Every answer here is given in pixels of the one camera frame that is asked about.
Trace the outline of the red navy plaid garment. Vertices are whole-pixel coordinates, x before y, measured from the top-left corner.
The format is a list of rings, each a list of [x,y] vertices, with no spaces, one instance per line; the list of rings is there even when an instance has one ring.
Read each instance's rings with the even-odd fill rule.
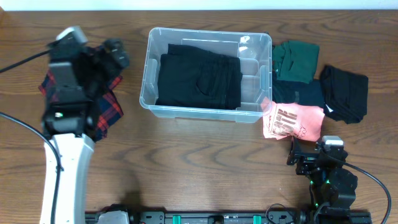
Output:
[[[110,83],[111,91],[95,101],[83,103],[60,103],[55,94],[55,79],[47,71],[39,90],[46,98],[46,109],[42,117],[44,135],[50,139],[57,134],[85,134],[93,141],[106,137],[108,128],[123,116],[113,89],[121,82],[119,75]]]

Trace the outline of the black garment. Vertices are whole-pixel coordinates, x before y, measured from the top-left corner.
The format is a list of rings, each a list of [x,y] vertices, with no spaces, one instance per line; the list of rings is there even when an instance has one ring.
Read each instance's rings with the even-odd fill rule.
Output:
[[[320,74],[320,83],[327,117],[354,124],[367,115],[369,78],[366,75],[326,65]]]

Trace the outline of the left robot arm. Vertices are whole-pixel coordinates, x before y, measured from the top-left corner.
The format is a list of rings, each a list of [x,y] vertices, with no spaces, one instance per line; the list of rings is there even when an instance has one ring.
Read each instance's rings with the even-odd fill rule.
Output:
[[[113,90],[129,66],[119,39],[92,48],[73,38],[50,44],[39,90],[46,174],[41,223],[84,223],[86,179],[96,142],[123,116]]]

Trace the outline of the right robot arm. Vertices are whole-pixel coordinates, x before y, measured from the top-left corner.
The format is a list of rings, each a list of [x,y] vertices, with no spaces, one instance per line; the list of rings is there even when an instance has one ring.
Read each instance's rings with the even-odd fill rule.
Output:
[[[313,151],[305,151],[298,138],[291,139],[288,166],[296,166],[296,174],[310,181],[313,208],[324,205],[337,210],[349,210],[356,199],[358,178],[343,167],[348,153],[338,136],[323,136]]]

